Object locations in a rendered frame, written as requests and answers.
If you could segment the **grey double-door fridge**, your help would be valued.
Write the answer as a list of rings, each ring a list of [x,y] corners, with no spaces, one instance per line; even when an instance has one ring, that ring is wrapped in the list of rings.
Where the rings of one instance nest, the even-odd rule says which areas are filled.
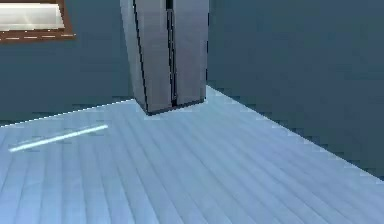
[[[158,114],[206,97],[210,0],[120,0],[133,97]],[[167,9],[173,10],[176,104],[171,102]]]

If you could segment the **brown framed window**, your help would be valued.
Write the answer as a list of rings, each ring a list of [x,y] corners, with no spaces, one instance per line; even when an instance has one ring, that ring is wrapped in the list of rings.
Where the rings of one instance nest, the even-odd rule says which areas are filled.
[[[0,0],[0,44],[73,40],[66,0]]]

